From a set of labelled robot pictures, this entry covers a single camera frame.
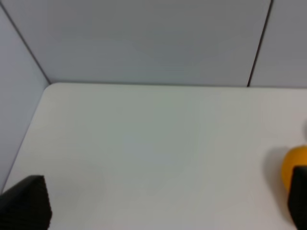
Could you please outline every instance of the gray wall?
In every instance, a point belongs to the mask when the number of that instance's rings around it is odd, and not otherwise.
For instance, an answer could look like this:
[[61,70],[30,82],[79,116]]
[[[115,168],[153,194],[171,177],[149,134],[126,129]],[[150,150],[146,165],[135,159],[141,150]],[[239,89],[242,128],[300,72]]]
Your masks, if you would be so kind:
[[251,86],[307,87],[306,9],[306,0],[274,0]]
[[270,0],[3,0],[52,82],[246,86]]
[[47,85],[0,7],[0,193]]

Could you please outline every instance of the black object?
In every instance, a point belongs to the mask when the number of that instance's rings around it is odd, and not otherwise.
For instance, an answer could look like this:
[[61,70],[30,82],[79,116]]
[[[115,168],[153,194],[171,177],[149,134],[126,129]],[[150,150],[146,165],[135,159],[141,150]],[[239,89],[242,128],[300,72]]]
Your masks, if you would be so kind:
[[28,176],[0,196],[1,230],[47,230],[51,217],[43,176]]
[[293,169],[288,208],[298,230],[307,230],[307,166]]

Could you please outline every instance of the orange ball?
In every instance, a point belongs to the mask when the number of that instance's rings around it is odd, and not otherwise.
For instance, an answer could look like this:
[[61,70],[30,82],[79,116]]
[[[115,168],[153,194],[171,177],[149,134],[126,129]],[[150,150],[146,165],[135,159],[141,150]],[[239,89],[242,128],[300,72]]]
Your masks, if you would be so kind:
[[290,191],[293,168],[307,165],[307,146],[291,149],[285,156],[282,165],[282,180],[287,191]]

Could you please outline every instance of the orange fruit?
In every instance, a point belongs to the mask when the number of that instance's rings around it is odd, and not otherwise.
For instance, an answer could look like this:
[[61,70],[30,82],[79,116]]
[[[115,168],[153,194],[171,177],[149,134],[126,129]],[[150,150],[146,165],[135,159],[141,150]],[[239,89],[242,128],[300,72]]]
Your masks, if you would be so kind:
[[293,168],[307,165],[307,146],[299,146],[291,149],[283,160],[282,180],[287,191],[290,191]]

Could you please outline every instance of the white table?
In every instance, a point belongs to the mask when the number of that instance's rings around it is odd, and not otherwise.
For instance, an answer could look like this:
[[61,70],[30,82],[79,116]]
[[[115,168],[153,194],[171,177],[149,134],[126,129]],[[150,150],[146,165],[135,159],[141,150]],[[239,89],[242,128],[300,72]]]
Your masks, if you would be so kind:
[[6,189],[46,177],[51,230],[294,230],[280,179],[307,90],[54,84]]

